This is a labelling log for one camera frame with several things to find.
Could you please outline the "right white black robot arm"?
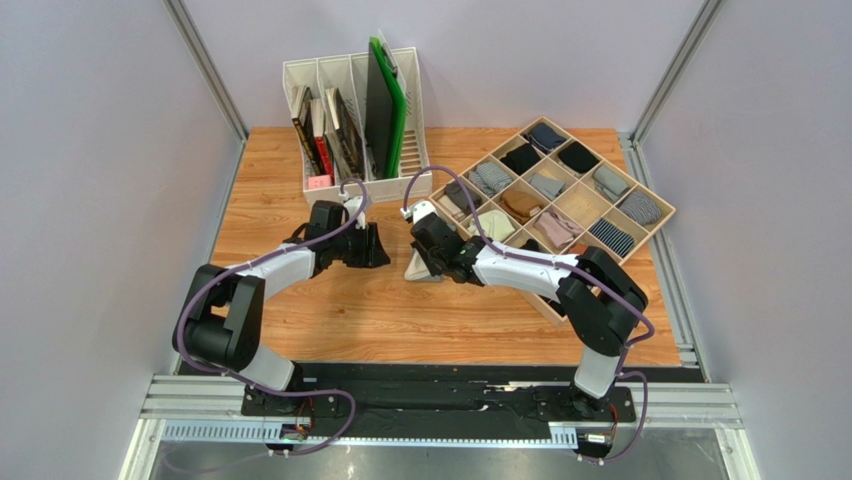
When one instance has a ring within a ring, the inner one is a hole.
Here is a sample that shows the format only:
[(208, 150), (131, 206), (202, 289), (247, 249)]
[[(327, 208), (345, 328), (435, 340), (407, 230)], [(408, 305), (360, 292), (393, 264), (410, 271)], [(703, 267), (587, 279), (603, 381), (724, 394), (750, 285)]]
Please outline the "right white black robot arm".
[(510, 287), (560, 305), (584, 345), (570, 387), (570, 405), (589, 418), (606, 409), (632, 333), (644, 321), (648, 298), (607, 253), (581, 255), (519, 249), (480, 235), (463, 238), (437, 213), (404, 213), (413, 247), (433, 274), (459, 284)]

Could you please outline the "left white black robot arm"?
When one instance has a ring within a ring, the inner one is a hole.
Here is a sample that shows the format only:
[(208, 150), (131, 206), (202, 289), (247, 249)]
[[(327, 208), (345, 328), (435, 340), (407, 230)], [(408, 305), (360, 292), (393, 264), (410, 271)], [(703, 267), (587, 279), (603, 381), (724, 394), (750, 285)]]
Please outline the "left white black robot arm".
[(388, 265), (378, 226), (365, 216), (369, 205), (363, 196), (319, 201), (309, 220), (275, 250), (230, 267), (199, 267), (173, 348), (198, 370), (231, 375), (264, 392), (300, 390), (301, 368), (261, 341), (264, 304), (336, 262), (356, 269)]

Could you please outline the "grey white underwear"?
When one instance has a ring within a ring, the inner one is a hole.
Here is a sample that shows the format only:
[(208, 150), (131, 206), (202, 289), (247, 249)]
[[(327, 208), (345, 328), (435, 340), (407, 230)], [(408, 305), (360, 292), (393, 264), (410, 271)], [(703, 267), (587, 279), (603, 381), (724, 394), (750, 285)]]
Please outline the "grey white underwear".
[(404, 280), (408, 282), (438, 283), (444, 280), (442, 274), (432, 274), (428, 269), (419, 251), (411, 248), (411, 258), (404, 273)]

